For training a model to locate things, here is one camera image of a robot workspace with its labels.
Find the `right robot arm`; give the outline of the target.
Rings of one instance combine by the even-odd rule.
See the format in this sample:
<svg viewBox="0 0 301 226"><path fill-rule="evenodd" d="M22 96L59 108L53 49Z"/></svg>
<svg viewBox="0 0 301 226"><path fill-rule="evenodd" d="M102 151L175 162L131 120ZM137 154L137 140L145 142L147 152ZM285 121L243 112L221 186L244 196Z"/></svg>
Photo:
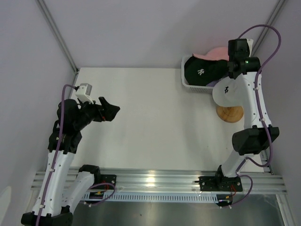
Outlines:
<svg viewBox="0 0 301 226"><path fill-rule="evenodd" d="M244 111L244 128L232 135L233 151L219 166L214 184L225 190L247 160L271 147L279 136L279 128L272 125L266 111L261 89L261 63L251 57L247 39L228 42L228 76L213 89L214 102L221 107L240 106Z"/></svg>

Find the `dark green NY cap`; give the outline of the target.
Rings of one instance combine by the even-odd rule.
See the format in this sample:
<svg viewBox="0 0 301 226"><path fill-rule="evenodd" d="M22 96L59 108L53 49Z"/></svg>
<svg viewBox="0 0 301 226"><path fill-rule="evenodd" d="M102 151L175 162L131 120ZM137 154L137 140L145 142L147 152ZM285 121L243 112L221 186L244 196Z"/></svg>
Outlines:
<svg viewBox="0 0 301 226"><path fill-rule="evenodd" d="M228 61L204 60L191 56L184 63L184 77L189 85L207 86L228 75Z"/></svg>

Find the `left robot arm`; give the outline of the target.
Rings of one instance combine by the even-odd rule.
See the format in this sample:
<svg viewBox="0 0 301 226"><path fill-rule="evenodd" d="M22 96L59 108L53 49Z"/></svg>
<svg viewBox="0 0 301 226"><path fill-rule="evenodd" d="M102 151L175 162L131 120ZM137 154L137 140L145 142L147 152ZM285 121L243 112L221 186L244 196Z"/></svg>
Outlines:
<svg viewBox="0 0 301 226"><path fill-rule="evenodd" d="M22 215L24 226L70 226L73 213L89 189L104 187L116 191L112 182L102 179L95 165L83 165L70 188L64 185L70 165L82 139L81 131L91 122L112 121L120 107L111 105L104 97L100 104L79 99L62 100L58 105L58 120L49 137L48 162L41 190L33 209Z"/></svg>

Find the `white NY baseball cap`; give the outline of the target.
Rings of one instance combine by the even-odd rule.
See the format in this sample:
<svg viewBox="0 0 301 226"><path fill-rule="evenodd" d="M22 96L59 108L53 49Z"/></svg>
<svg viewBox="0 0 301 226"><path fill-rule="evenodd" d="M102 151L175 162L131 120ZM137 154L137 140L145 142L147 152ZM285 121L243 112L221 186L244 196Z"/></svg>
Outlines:
<svg viewBox="0 0 301 226"><path fill-rule="evenodd" d="M226 77L220 80L212 91L214 102L222 107L243 106L244 90L246 83L237 78Z"/></svg>

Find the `pink baseball cap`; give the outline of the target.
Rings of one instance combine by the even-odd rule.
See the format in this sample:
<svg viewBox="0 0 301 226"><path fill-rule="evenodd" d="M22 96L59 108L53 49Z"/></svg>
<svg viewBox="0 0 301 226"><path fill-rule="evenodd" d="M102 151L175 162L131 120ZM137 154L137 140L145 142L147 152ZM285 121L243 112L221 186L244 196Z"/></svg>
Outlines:
<svg viewBox="0 0 301 226"><path fill-rule="evenodd" d="M217 47L208 51L205 55L192 54L198 59L208 60L208 61L218 61L226 60L229 61L228 48L227 47Z"/></svg>

